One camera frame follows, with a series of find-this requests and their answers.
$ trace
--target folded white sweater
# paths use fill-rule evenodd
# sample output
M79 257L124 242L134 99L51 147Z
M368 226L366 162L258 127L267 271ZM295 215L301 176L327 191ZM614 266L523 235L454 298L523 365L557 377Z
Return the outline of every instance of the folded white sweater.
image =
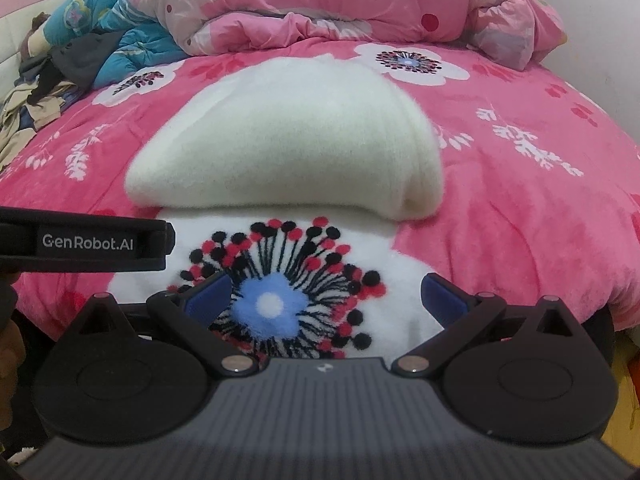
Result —
M332 56L279 57L222 78L132 162L141 206L359 206L431 215L439 148L420 107L384 76Z

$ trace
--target silver screw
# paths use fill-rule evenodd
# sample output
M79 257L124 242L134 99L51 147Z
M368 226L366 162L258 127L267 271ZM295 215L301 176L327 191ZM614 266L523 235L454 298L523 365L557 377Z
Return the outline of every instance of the silver screw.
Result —
M429 368L429 361L419 355L405 355L398 359L398 366L405 372L417 374Z
M239 374L249 370L254 365L254 360L246 355L229 355L220 364L227 372Z

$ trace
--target wall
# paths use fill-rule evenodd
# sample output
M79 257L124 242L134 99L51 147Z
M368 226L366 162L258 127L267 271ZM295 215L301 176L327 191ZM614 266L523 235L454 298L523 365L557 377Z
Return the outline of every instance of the wall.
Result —
M569 42L544 65L602 106L640 142L640 0L548 0Z

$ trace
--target blue gripper pad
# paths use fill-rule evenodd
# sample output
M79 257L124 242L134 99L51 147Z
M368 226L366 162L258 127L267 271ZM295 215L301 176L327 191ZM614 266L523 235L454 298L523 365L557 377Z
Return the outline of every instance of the blue gripper pad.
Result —
M420 284L420 298L422 306L443 328L452 325L469 312L465 301L429 275L425 276Z
M204 282L180 295L184 313L209 328L231 303L231 278L226 272L217 272Z

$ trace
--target gray ribbed panel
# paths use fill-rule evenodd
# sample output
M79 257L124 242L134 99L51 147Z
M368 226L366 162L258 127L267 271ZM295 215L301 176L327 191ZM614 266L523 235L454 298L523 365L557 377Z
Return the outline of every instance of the gray ribbed panel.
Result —
M28 480L623 480L631 471L595 440L524 449L477 434L429 383L377 359L272 360L258 376L225 381L196 419L158 440L95 449L56 438L20 468Z

